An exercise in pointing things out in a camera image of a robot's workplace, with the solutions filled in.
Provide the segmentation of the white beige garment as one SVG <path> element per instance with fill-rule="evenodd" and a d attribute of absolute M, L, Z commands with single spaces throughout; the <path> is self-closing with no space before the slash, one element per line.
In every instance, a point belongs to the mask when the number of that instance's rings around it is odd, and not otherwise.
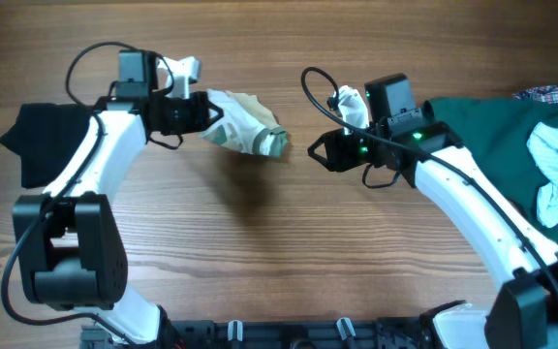
<path fill-rule="evenodd" d="M 223 111 L 223 117 L 198 132 L 201 139 L 240 153 L 282 157 L 288 133 L 256 95 L 213 89 L 208 89 L 207 95 Z"/>

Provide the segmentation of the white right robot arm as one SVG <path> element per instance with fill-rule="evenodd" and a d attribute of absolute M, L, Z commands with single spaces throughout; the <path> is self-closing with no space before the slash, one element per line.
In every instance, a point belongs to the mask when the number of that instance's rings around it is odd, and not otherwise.
<path fill-rule="evenodd" d="M 406 76 L 362 91 L 334 86 L 319 111 L 337 124 L 309 146 L 331 172 L 385 167 L 436 204 L 479 255 L 491 305 L 452 301 L 414 320 L 382 320 L 383 348 L 558 348 L 558 245 L 539 233 L 481 172 L 445 122 L 416 104 Z"/>

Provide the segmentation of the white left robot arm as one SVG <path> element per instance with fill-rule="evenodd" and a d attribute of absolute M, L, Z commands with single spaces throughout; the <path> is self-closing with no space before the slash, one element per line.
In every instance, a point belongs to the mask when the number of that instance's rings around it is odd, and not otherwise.
<path fill-rule="evenodd" d="M 201 63 L 122 46 L 119 73 L 93 106 L 87 133 L 64 171 L 40 195 L 13 209 L 15 248 L 1 300 L 29 326 L 89 319 L 124 348 L 182 348 L 165 309 L 128 285 L 128 260 L 110 202 L 155 132 L 204 131 L 224 113 L 193 92 Z"/>

